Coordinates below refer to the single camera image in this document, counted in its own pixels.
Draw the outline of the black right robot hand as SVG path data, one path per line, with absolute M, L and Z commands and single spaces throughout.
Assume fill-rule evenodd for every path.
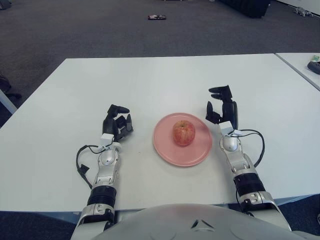
M 213 87 L 208 91 L 211 93 L 212 98 L 222 101 L 222 116 L 214 111 L 212 103 L 208 101 L 205 119 L 213 124 L 220 124 L 229 121 L 233 129 L 237 130 L 239 127 L 238 106 L 232 99 L 233 96 L 230 87 L 228 85 Z

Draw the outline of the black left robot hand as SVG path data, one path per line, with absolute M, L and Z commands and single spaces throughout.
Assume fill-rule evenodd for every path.
M 102 133 L 113 135 L 113 141 L 119 142 L 131 132 L 133 132 L 133 125 L 130 110 L 111 104 L 102 123 Z

